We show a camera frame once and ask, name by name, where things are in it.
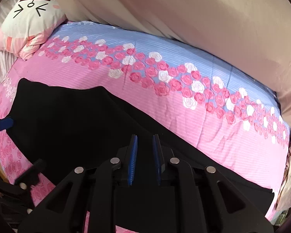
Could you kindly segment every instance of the cartoon eye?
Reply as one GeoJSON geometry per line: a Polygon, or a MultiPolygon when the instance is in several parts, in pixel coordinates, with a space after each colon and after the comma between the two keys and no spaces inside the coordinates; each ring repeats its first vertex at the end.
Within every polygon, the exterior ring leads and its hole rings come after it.
{"type": "Polygon", "coordinates": [[[42,5],[38,6],[38,7],[36,7],[36,11],[38,12],[39,17],[41,17],[39,10],[44,10],[44,11],[46,11],[46,9],[42,9],[42,8],[41,8],[42,6],[45,6],[45,5],[48,5],[48,3],[42,4],[42,5]]]}
{"type": "Polygon", "coordinates": [[[22,12],[22,10],[23,10],[23,7],[22,6],[20,6],[19,4],[18,4],[18,6],[20,7],[20,9],[19,10],[16,10],[16,11],[14,11],[14,12],[18,12],[13,18],[15,18],[19,13],[21,13],[22,12]]]}

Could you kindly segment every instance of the bed sheet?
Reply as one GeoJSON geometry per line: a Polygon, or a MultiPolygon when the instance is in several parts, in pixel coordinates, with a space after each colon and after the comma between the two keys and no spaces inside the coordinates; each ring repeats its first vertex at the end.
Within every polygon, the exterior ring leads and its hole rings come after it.
{"type": "MultiPolygon", "coordinates": [[[[177,41],[83,21],[59,26],[30,60],[14,63],[0,84],[0,118],[21,78],[74,89],[104,86],[217,163],[273,189],[266,214],[272,218],[289,127],[276,95],[223,60],[177,41]]],[[[0,162],[11,183],[31,166],[6,131],[0,162]]],[[[35,204],[54,188],[43,175],[40,180],[32,189],[35,204]]]]}

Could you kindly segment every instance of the pink bed sheet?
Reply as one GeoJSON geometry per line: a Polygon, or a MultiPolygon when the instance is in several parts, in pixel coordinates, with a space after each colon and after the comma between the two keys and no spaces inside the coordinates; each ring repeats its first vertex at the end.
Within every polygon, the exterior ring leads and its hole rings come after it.
{"type": "MultiPolygon", "coordinates": [[[[266,218],[272,218],[285,168],[287,147],[283,149],[282,145],[274,144],[271,136],[265,138],[255,129],[245,130],[241,118],[236,117],[230,122],[228,118],[221,119],[216,114],[207,115],[209,109],[205,103],[196,105],[194,110],[184,107],[183,96],[176,91],[170,91],[168,97],[162,97],[151,88],[136,85],[133,79],[111,74],[107,66],[91,70],[74,59],[65,62],[61,58],[53,60],[39,51],[28,61],[18,59],[0,84],[0,118],[9,113],[21,78],[74,89],[104,86],[219,164],[262,187],[272,188],[275,198],[266,214],[266,218]]],[[[31,166],[6,131],[0,132],[0,163],[11,183],[31,166]]],[[[40,180],[32,189],[35,205],[54,188],[45,176],[40,175],[40,180]]]]}

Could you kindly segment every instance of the black cloth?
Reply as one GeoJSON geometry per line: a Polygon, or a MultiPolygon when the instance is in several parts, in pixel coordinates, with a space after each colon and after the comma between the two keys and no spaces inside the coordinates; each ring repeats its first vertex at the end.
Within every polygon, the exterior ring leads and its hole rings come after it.
{"type": "Polygon", "coordinates": [[[138,136],[136,175],[145,185],[154,184],[152,136],[173,149],[176,157],[204,169],[214,166],[255,206],[266,214],[274,194],[219,165],[159,124],[141,110],[103,87],[87,90],[49,87],[21,79],[9,113],[14,125],[8,135],[30,162],[47,163],[43,174],[59,183],[78,166],[92,168],[138,136]]]}

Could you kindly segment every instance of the floral pattern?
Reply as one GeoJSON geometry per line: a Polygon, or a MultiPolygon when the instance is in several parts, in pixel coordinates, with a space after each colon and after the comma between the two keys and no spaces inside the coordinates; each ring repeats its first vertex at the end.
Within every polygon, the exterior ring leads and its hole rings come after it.
{"type": "MultiPolygon", "coordinates": [[[[138,52],[133,43],[108,46],[104,39],[92,43],[86,36],[74,41],[69,37],[50,39],[38,55],[61,59],[63,63],[73,60],[90,70],[108,66],[110,78],[125,76],[160,97],[179,92],[185,108],[196,110],[197,106],[204,106],[206,112],[230,125],[239,120],[245,131],[254,129],[265,139],[270,136],[273,144],[285,148],[289,143],[288,130],[282,117],[275,116],[274,107],[267,110],[261,100],[252,101],[245,88],[230,92],[219,76],[203,76],[193,63],[170,66],[159,52],[138,52]]],[[[7,92],[13,95],[14,88],[7,92]]]]}

